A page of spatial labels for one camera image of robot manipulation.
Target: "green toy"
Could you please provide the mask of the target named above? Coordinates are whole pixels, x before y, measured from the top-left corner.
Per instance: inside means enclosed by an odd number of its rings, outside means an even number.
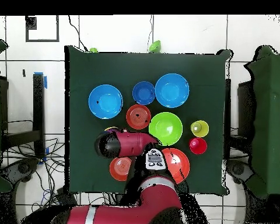
[[[160,40],[153,42],[149,47],[150,53],[159,53],[160,50],[161,50],[161,41]]]
[[[97,51],[97,48],[94,48],[94,47],[92,47],[92,48],[90,48],[90,50],[89,50],[91,53],[98,53],[98,51]]]

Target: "bowl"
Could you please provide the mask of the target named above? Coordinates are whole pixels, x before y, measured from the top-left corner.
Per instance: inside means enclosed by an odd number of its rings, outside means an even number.
[[[133,98],[141,105],[148,105],[155,99],[155,87],[150,82],[138,82],[133,88]]]
[[[174,148],[163,149],[162,152],[165,156],[168,169],[176,184],[181,183],[190,172],[190,162],[188,157],[179,149]]]
[[[157,101],[168,108],[179,107],[188,99],[189,84],[181,75],[163,75],[155,86]]]
[[[144,129],[151,121],[151,111],[143,105],[131,106],[126,114],[127,123],[130,127],[136,130]]]
[[[153,42],[149,47],[149,51],[151,53],[159,53],[160,50],[161,50],[161,41],[160,40]]]
[[[91,91],[88,105],[96,117],[109,119],[120,112],[123,106],[123,97],[116,87],[100,85]]]
[[[118,181],[125,181],[128,177],[132,160],[129,157],[115,158],[110,163],[110,174]]]
[[[98,53],[98,51],[97,51],[97,48],[94,48],[94,47],[92,47],[92,48],[90,48],[90,50],[89,50],[91,53]]]
[[[175,114],[163,112],[152,118],[148,130],[163,146],[169,146],[180,139],[183,133],[183,124]]]

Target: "yellow cup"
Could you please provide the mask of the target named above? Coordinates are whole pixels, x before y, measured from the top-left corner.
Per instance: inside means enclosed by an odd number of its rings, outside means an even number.
[[[208,123],[203,120],[195,121],[191,124],[191,131],[196,137],[203,138],[209,132]]]

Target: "white label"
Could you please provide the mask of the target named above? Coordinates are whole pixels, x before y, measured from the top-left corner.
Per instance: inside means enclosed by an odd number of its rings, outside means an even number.
[[[163,170],[166,169],[165,160],[161,151],[151,149],[146,153],[145,167],[150,170]]]

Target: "red cup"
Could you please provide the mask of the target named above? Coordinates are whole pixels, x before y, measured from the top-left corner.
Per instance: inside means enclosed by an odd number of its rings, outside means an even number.
[[[128,177],[132,160],[128,157],[115,158],[110,163],[110,174],[118,181],[125,181]]]
[[[141,130],[147,127],[152,118],[149,109],[140,104],[131,106],[125,117],[128,125],[136,130]]]
[[[208,145],[203,138],[192,138],[189,141],[189,147],[192,153],[201,155],[206,151]]]

